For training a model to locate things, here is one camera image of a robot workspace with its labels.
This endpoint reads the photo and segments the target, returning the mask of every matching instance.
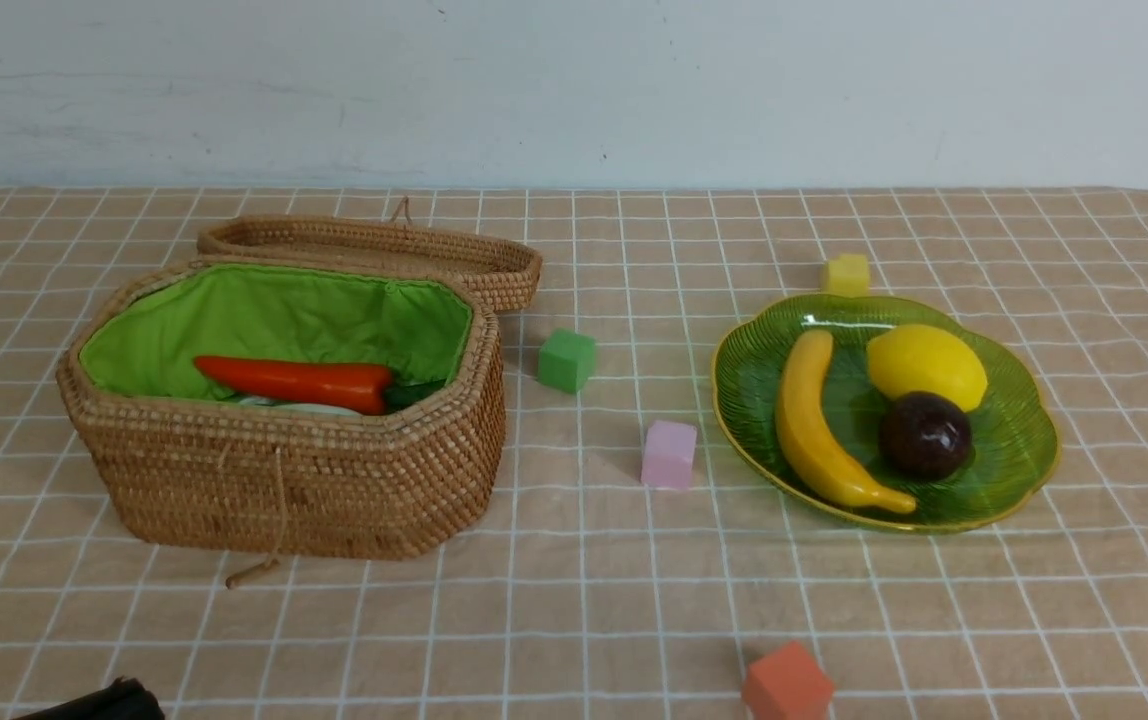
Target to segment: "glass plate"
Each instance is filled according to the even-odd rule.
[[[866,346],[894,325],[923,323],[961,336],[987,369],[984,402],[970,413],[974,457],[939,483],[902,479],[877,451],[889,401],[867,378]],[[788,350],[807,328],[833,333],[824,384],[824,416],[840,446],[877,482],[916,496],[917,509],[895,514],[839,508],[819,497],[784,460],[774,432],[774,402]],[[862,527],[920,534],[961,533],[1017,512],[1058,465],[1058,429],[1040,387],[1018,357],[921,302],[891,296],[798,295],[767,307],[722,338],[712,356],[716,420],[743,459],[788,495]]]

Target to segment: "toy carrot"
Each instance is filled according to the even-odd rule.
[[[373,363],[290,363],[200,355],[193,364],[214,381],[246,395],[346,407],[360,415],[387,413],[383,393],[395,379],[386,365]]]

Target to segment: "woven rattan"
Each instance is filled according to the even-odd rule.
[[[94,387],[79,354],[99,327],[148,293],[225,263],[436,279],[473,311],[458,376],[400,413],[363,418],[123,397]],[[272,555],[255,570],[274,566],[280,552],[400,560],[432,550],[486,511],[505,438],[492,309],[434,270],[373,272],[355,260],[204,255],[146,274],[115,292],[67,348],[57,381],[131,533],[153,543]]]
[[[529,304],[543,264],[542,255],[522,243],[417,227],[408,214],[404,224],[328,215],[242,215],[203,229],[196,250],[246,258],[347,260],[382,270],[426,269],[432,261],[498,313]]]

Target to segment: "foam block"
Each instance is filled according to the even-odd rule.
[[[843,254],[836,256],[836,260],[828,260],[822,268],[822,291],[829,295],[867,295],[871,281],[871,272],[867,269],[867,257],[863,255]]]
[[[684,423],[656,420],[646,432],[641,483],[652,488],[689,489],[695,481],[698,428]]]
[[[790,642],[753,661],[743,702],[755,720],[825,720],[836,687],[801,643]]]
[[[558,328],[538,349],[538,382],[571,395],[596,372],[596,340]]]

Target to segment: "basket handle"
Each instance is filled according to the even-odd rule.
[[[410,195],[401,198],[401,201],[397,202],[396,209],[391,210],[391,217],[387,218],[387,222],[395,223],[397,215],[401,215],[402,211],[405,214],[405,227],[413,227],[414,220],[410,219]]]

